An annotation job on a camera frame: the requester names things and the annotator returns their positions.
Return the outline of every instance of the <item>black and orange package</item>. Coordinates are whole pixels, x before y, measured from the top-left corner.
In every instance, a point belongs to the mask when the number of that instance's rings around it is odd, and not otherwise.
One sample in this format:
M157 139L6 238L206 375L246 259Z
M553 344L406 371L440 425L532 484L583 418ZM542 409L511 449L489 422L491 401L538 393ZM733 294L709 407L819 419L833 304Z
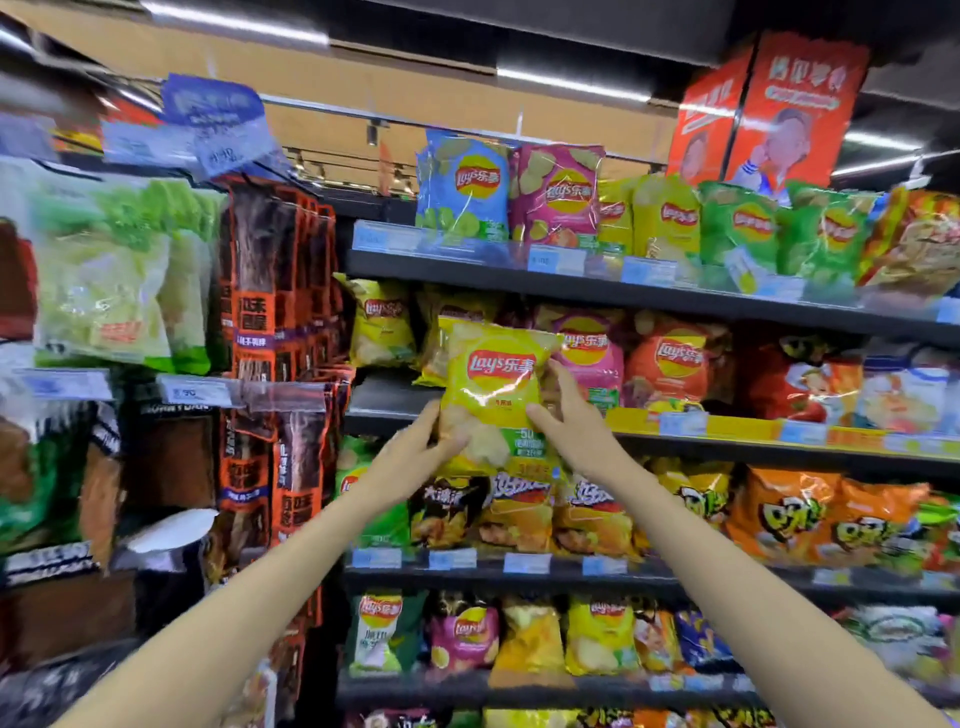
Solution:
M807 536L822 528L840 476L750 468L733 499L727 535L767 564L800 564Z
M910 524L929 492L926 483L868 484L843 478L827 518L810 538L807 559L837 568L874 564L884 542Z

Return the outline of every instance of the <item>green chip bag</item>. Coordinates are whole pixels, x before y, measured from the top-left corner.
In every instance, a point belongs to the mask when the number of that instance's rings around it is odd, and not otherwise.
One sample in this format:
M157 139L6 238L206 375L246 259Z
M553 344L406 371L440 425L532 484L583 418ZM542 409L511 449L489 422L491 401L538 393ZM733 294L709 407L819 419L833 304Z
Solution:
M336 492L346 493L373 462L378 450L371 438L345 437L337 458ZM399 503L367 523L353 544L357 548L384 546L406 548L410 545L410 515L407 504Z

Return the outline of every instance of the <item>blue chip bag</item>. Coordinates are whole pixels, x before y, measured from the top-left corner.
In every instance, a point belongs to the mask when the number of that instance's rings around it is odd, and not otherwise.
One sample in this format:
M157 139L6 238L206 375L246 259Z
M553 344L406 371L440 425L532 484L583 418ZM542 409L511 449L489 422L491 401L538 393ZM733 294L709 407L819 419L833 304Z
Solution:
M422 227L457 237L506 241L510 150L436 129L427 130L426 141L428 160L423 166L429 179Z

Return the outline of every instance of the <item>right hand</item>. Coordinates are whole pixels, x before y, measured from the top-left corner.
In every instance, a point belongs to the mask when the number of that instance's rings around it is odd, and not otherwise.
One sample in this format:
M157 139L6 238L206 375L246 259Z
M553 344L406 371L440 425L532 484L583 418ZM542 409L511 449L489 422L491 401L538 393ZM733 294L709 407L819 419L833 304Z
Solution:
M541 404L528 404L527 417L557 449L576 473L591 483L608 487L625 467L635 467L630 455L620 447L600 411L584 400L573 375L557 361L547 366L560 384L558 420Z

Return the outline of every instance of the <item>ceiling light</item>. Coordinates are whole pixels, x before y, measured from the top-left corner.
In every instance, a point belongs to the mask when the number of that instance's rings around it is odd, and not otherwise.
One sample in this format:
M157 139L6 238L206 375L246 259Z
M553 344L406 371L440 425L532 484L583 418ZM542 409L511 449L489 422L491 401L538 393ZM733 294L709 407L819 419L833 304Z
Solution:
M502 68L501 66L497 66L496 75L505 79L527 81L531 84L552 85L556 86L557 88L565 88L569 91L582 91L583 93L592 93L597 96L609 96L613 99L636 101L641 104L646 104L648 101L650 101L649 93L630 91L626 88L611 88L610 86L604 85L581 84L577 81L570 81L569 79L562 79L556 76L541 76L539 73L516 71L513 68Z
M272 36L288 40L299 40L304 43L320 45L324 48L330 44L330 36L320 31L301 30L289 25L276 25L260 20L252 20L242 15L222 14L184 8L178 5L155 3L152 0L140 0L140 5L150 12L150 15L172 17L199 25L210 25L216 28L227 28L233 31L245 31L259 36Z

